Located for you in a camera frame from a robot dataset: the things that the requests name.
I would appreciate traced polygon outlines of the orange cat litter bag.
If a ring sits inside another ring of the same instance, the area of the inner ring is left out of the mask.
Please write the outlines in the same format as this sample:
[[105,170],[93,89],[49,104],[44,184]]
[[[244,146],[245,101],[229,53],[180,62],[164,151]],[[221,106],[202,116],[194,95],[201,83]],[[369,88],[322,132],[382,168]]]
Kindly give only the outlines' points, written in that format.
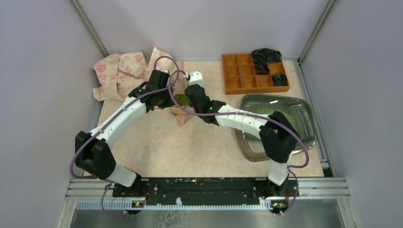
[[[184,90],[188,85],[188,81],[184,78],[183,74],[180,74],[180,78],[175,83],[173,87],[173,95],[176,102],[183,108],[189,112],[194,112],[194,109],[190,107],[189,100],[187,96],[184,94]],[[193,115],[183,111],[177,105],[173,105],[170,108],[171,114],[173,114],[176,118],[177,125],[182,127],[185,123],[193,117]]]

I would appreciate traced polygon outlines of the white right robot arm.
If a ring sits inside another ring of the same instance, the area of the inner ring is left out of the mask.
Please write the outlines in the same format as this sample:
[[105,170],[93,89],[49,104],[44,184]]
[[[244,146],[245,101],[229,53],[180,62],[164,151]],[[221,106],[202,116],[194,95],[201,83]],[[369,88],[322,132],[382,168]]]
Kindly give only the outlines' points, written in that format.
[[260,139],[266,156],[271,160],[268,191],[274,196],[286,190],[291,154],[301,140],[291,123],[279,111],[256,114],[232,107],[225,102],[211,100],[200,85],[191,85],[184,91],[196,115],[204,122],[230,127]]

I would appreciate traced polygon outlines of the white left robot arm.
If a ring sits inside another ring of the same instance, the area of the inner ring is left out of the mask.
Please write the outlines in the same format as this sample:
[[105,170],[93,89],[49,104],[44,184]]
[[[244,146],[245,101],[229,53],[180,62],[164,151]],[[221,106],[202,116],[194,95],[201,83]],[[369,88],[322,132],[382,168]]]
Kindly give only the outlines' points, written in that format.
[[112,148],[140,117],[155,107],[167,107],[169,102],[168,69],[153,70],[148,81],[133,89],[123,104],[106,121],[90,132],[79,132],[75,138],[73,162],[92,176],[124,186],[130,196],[142,192],[141,177],[114,159]]

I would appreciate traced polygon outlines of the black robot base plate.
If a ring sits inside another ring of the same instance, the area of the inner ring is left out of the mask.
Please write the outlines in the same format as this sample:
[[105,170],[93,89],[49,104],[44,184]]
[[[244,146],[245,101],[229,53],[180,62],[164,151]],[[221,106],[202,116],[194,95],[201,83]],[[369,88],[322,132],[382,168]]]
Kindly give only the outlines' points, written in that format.
[[115,198],[134,198],[139,210],[267,210],[284,214],[299,196],[292,178],[276,185],[268,178],[142,178],[131,187],[116,184]]

